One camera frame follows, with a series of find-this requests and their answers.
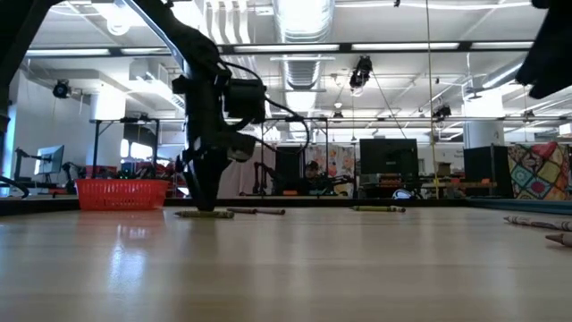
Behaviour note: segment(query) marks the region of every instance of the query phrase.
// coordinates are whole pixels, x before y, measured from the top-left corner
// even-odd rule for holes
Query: red plastic basket
[[[82,210],[152,210],[161,208],[169,182],[162,180],[79,179]]]

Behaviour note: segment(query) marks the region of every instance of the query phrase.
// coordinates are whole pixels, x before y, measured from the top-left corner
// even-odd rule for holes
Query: computer monitor
[[[359,154],[362,174],[419,175],[415,139],[362,139]]]
[[[40,148],[38,157],[42,157],[42,160],[36,161],[35,175],[59,174],[62,170],[63,146]]]

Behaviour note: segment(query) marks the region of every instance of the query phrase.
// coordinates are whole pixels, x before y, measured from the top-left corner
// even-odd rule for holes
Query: white column
[[[125,116],[126,97],[120,90],[105,86],[101,92],[91,97],[91,116],[95,120],[118,120]],[[107,124],[101,124],[102,131]],[[96,128],[92,125],[93,135],[95,139]],[[99,137],[97,149],[97,165],[120,166],[121,164],[121,144],[123,140],[123,124],[112,124]],[[93,164],[93,145],[90,143],[90,149],[86,155],[86,165]]]
[[[465,116],[504,116],[502,93],[500,90],[486,90],[478,93],[478,96],[480,96],[480,98],[465,100]],[[498,146],[504,145],[504,130],[502,122],[466,122],[463,131],[465,148],[490,147],[491,144]]]

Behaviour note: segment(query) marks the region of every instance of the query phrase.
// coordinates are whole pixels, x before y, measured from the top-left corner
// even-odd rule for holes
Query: table surface
[[[569,321],[572,250],[509,212],[0,218],[5,321]]]

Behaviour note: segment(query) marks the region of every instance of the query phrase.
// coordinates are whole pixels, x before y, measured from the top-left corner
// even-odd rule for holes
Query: colorful quilt
[[[516,199],[568,200],[568,146],[509,147],[509,169]]]

